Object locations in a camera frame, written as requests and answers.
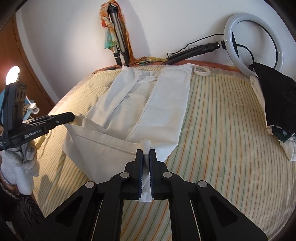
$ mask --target white glove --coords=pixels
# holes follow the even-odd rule
[[[33,176],[39,176],[39,163],[34,141],[1,153],[1,174],[5,182],[17,185],[20,193],[30,195],[34,189]]]

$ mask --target lamp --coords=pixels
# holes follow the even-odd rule
[[[233,37],[232,37],[233,29],[235,25],[243,21],[253,22],[261,26],[268,33],[276,50],[277,58],[276,58],[276,64],[274,66],[274,69],[277,71],[281,71],[283,67],[284,56],[283,56],[282,47],[277,35],[272,30],[272,28],[269,27],[269,25],[266,22],[264,22],[262,19],[258,18],[257,16],[249,13],[237,13],[232,17],[230,17],[225,25],[225,29],[224,29],[225,47],[231,61],[244,75],[248,77],[254,75],[254,72],[249,70],[248,67],[246,67],[243,64],[243,62],[239,59],[238,54],[235,52],[235,49],[234,49],[234,43],[233,43]]]
[[[18,66],[13,66],[7,73],[5,83],[6,85],[10,85],[19,80],[20,68]],[[2,104],[4,98],[4,90],[0,94],[0,104]],[[33,100],[29,100],[26,95],[25,104],[29,105],[27,112],[23,117],[23,121],[27,120],[30,117],[30,114],[37,114],[39,112],[39,108]]]
[[[6,75],[6,80],[5,80],[6,85],[16,82],[19,78],[19,75],[18,75],[19,73],[20,73],[19,66],[12,67]]]

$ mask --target ring light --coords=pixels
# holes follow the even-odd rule
[[[275,70],[281,71],[283,67],[283,51],[281,48],[281,44],[279,42],[279,39],[277,38],[276,34],[274,31],[268,26],[266,22],[264,22],[262,19],[258,18],[255,15],[249,14],[249,13],[238,13],[230,17],[225,25],[224,29],[224,41],[225,41],[225,46],[228,52],[228,55],[232,62],[235,64],[235,66],[246,76],[254,76],[255,73],[246,67],[243,62],[239,59],[237,56],[235,50],[234,50],[234,45],[232,42],[232,32],[235,27],[240,22],[243,21],[248,21],[248,22],[253,22],[256,23],[257,25],[261,26],[271,37],[275,49],[276,49],[276,54],[278,57],[278,60],[275,65]]]

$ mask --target mattress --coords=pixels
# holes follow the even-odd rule
[[[159,66],[139,67],[159,71]],[[247,77],[210,68],[193,74],[179,144],[166,160],[184,180],[206,180],[273,239],[296,205],[295,163],[288,161],[276,137],[267,133],[264,114]],[[105,93],[105,83],[120,70],[87,76],[51,111],[85,115]],[[63,153],[66,128],[58,126],[36,139],[40,175],[34,195],[44,216],[88,178]],[[125,200],[121,240],[172,240],[168,201]]]

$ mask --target white fabric bag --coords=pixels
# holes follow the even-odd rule
[[[165,161],[178,144],[186,112],[192,64],[160,72],[123,66],[108,91],[68,132],[63,150],[88,178],[108,181],[135,160],[140,141],[148,139],[157,159]],[[140,201],[152,201],[149,171],[143,175]]]

